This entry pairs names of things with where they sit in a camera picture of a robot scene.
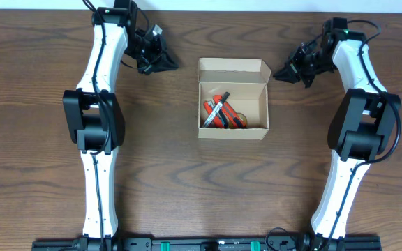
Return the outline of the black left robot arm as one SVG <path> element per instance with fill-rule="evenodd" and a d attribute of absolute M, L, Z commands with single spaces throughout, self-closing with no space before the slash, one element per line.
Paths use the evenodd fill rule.
<path fill-rule="evenodd" d="M 46 250 L 120 250 L 114 200 L 114 168 L 125 139 L 125 118 L 115 95 L 123 55 L 136 61 L 143 75 L 178 69 L 159 25 L 136 26 L 141 9 L 134 1 L 115 1 L 92 12 L 94 42 L 82 79 L 64 91 L 63 106 L 71 141 L 76 144 L 85 172 L 86 213 L 82 237 Z"/>

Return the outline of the orange utility knife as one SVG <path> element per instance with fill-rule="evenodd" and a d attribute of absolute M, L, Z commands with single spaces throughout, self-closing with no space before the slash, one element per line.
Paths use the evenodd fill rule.
<path fill-rule="evenodd" d="M 218 101 L 222 98 L 221 95 L 213 96 L 213 106 L 217 105 Z M 225 128 L 228 129 L 237 129 L 237 124 L 233 121 L 233 118 L 236 117 L 237 112 L 232 108 L 232 106 L 228 102 L 224 102 L 223 106 L 219 112 L 221 118 L 227 123 Z"/>

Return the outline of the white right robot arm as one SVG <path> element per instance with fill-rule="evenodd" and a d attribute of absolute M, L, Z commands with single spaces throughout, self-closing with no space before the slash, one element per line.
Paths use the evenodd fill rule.
<path fill-rule="evenodd" d="M 333 17 L 322 33 L 301 44 L 274 73 L 282 82 L 310 87 L 316 75 L 337 70 L 345 95 L 330 123 L 331 167 L 310 233 L 266 235 L 269 250 L 381 250 L 380 237 L 348 236 L 346 224 L 362 178 L 372 164 L 386 160 L 401 136 L 401 99 L 388 93 L 369 58 L 370 39 Z"/>

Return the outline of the orange stapler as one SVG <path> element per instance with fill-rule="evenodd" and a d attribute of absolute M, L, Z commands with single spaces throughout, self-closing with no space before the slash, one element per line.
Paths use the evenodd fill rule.
<path fill-rule="evenodd" d="M 206 118 L 202 127 L 208 128 L 213 123 L 217 128 L 225 128 L 227 123 L 221 118 L 221 115 L 219 114 L 223 103 L 219 102 L 217 105 L 213 106 L 212 101 L 204 101 L 203 105 L 208 113 L 208 117 Z"/>

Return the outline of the black whiteboard marker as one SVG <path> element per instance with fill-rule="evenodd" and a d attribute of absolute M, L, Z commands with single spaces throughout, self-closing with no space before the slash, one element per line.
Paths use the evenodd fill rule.
<path fill-rule="evenodd" d="M 225 92 L 222 95 L 222 98 L 218 101 L 217 105 L 212 109 L 212 113 L 207 117 L 207 119 L 205 120 L 204 124 L 202 125 L 203 128 L 207 128 L 211 124 L 211 122 L 214 120 L 216 115 L 221 110 L 221 107 L 223 106 L 223 103 L 228 99 L 229 95 L 230 94 L 228 92 Z"/>

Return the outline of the cardboard box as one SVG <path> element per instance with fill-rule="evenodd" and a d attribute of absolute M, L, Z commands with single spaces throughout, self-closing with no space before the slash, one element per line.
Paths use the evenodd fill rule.
<path fill-rule="evenodd" d="M 262 59 L 200 58 L 198 61 L 198 137 L 204 139 L 256 139 L 269 132 L 269 66 Z M 247 118 L 246 129 L 208 128 L 204 101 L 228 92 L 228 102 Z"/>

